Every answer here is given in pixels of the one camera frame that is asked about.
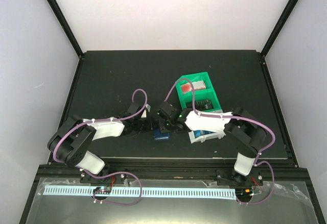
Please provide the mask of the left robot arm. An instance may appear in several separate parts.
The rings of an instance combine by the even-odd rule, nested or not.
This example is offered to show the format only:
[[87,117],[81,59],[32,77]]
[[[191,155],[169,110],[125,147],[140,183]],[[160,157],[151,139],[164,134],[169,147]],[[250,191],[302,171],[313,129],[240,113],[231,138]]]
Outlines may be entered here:
[[70,116],[49,140],[47,147],[59,162],[86,170],[99,183],[106,182],[110,171],[99,156],[88,150],[89,146],[98,139],[150,131],[150,111],[149,104],[143,107],[132,103],[122,114],[122,118],[126,117],[126,120],[118,121],[115,117],[95,120]]

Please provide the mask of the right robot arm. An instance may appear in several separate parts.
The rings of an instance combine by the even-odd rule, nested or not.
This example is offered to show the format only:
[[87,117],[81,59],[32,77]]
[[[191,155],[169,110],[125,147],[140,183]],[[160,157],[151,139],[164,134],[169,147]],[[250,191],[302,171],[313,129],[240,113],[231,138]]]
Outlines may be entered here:
[[259,156],[271,146],[263,147],[268,133],[271,142],[275,142],[274,132],[244,109],[218,113],[199,111],[192,105],[179,110],[163,102],[155,116],[161,133],[188,133],[191,143],[227,137],[237,149],[237,158],[231,176],[225,180],[236,185],[244,185],[250,180],[251,170],[257,165]]

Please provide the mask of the blue card holder wallet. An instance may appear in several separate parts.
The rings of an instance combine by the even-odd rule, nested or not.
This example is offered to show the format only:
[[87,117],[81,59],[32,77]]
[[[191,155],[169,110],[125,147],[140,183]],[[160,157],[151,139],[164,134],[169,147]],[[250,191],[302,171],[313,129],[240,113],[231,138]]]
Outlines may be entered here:
[[153,137],[155,141],[165,141],[170,139],[170,133],[161,133],[159,128],[153,130]]

